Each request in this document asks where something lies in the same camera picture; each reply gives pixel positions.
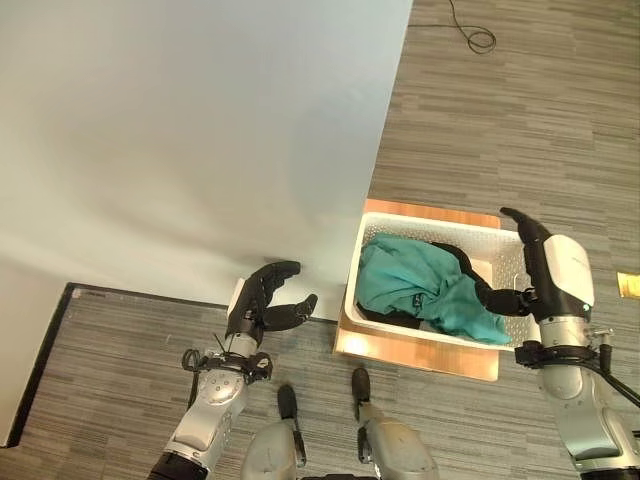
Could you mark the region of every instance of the laundry basket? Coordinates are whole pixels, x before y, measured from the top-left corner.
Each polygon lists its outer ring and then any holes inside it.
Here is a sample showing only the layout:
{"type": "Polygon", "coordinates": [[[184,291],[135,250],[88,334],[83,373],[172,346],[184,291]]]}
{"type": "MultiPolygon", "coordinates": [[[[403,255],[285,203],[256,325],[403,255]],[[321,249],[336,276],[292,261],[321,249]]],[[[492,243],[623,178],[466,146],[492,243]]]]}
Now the laundry basket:
{"type": "Polygon", "coordinates": [[[524,340],[540,339],[538,326],[532,316],[527,318],[505,317],[506,330],[512,338],[508,345],[489,345],[452,335],[389,325],[367,319],[358,308],[355,299],[360,253],[362,247],[376,233],[382,232],[415,240],[448,243],[461,248],[469,256],[474,270],[493,288],[522,290],[530,286],[529,275],[524,266],[522,242],[516,232],[388,213],[366,213],[360,223],[345,296],[344,311],[353,323],[411,337],[491,350],[513,350],[524,340]]]}

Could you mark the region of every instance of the white backdrop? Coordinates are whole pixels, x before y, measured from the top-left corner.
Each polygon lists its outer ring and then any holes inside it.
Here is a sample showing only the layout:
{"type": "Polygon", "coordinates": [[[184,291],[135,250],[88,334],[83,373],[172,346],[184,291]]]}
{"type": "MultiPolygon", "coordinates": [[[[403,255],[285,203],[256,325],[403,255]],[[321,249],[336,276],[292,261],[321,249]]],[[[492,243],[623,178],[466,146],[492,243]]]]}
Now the white backdrop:
{"type": "MultiPolygon", "coordinates": [[[[335,318],[410,7],[2,2],[0,259],[60,292],[222,304],[238,276],[299,260],[277,300],[315,292],[335,318]]],[[[41,339],[16,337],[33,357],[41,339]]]]}

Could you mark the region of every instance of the green cloth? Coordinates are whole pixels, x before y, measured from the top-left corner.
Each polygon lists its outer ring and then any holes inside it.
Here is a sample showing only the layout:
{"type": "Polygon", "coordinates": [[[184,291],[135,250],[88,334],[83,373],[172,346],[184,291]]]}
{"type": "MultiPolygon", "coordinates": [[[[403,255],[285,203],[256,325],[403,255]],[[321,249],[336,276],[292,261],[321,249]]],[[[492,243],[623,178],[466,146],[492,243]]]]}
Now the green cloth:
{"type": "Polygon", "coordinates": [[[487,311],[458,259],[427,242],[378,233],[362,249],[356,299],[367,310],[405,312],[436,330],[509,343],[504,318],[487,311]]]}

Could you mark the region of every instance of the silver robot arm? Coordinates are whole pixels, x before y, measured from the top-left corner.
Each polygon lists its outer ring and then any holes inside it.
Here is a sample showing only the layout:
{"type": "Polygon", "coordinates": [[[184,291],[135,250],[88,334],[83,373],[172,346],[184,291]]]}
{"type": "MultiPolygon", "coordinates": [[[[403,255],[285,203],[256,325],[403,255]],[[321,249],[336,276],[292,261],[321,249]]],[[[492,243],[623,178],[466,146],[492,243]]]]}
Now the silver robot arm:
{"type": "Polygon", "coordinates": [[[540,389],[581,478],[640,478],[638,442],[608,403],[611,387],[639,407],[640,397],[611,375],[611,330],[590,325],[594,293],[584,248],[517,210],[501,212],[518,224],[532,288],[485,292],[481,300],[498,313],[534,315],[541,342],[516,348],[516,362],[540,370],[540,389]]]}
{"type": "Polygon", "coordinates": [[[171,435],[149,480],[204,480],[229,442],[233,421],[247,403],[247,387],[271,378],[269,355],[257,352],[265,331],[295,328],[309,318],[317,297],[268,307],[274,291],[300,272],[297,262],[278,262],[238,282],[219,350],[187,350],[182,359],[194,382],[189,408],[171,435]],[[200,378],[200,372],[207,372],[200,378]]]}

